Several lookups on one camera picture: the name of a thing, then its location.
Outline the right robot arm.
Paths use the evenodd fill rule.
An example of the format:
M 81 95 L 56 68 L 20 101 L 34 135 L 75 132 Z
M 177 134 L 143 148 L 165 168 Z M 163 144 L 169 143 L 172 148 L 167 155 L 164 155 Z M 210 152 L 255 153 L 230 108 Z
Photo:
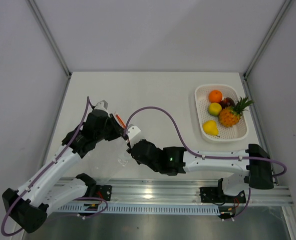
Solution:
M 143 139 L 127 152 L 137 162 L 162 175 L 176 176 L 191 172 L 214 171 L 230 173 L 218 180 L 216 196 L 227 202 L 247 188 L 270 190 L 274 187 L 269 155 L 257 144 L 233 152 L 190 153 L 184 147 L 160 149 Z

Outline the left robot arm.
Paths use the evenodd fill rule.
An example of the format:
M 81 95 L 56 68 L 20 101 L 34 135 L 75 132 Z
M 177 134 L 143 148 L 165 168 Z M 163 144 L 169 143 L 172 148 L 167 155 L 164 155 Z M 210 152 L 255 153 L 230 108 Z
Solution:
M 85 173 L 77 175 L 71 183 L 52 191 L 57 181 L 102 140 L 112 141 L 122 136 L 125 125 L 105 110 L 94 109 L 82 119 L 63 139 L 58 153 L 30 180 L 17 190 L 8 188 L 2 194 L 6 210 L 5 218 L 11 217 L 22 230 L 35 232 L 48 216 L 66 203 L 83 198 L 103 201 L 98 194 L 96 181 Z

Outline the toy pineapple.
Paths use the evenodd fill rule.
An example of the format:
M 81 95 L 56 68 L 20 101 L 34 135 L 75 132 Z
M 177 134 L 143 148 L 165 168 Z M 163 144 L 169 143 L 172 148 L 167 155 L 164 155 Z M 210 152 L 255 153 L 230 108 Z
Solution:
M 251 106 L 254 103 L 253 100 L 250 100 L 248 96 L 237 101 L 235 106 L 228 106 L 224 108 L 218 115 L 218 121 L 224 127 L 233 127 L 236 125 L 243 116 L 243 112 L 246 111 L 246 108 Z

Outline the clear zip top bag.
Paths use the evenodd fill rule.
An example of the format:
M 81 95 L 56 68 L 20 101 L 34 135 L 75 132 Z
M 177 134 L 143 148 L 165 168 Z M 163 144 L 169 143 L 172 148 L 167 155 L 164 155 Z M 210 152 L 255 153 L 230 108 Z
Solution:
M 112 141 L 90 140 L 88 148 L 91 151 L 86 155 L 86 173 L 103 183 L 115 177 L 129 161 L 123 137 Z

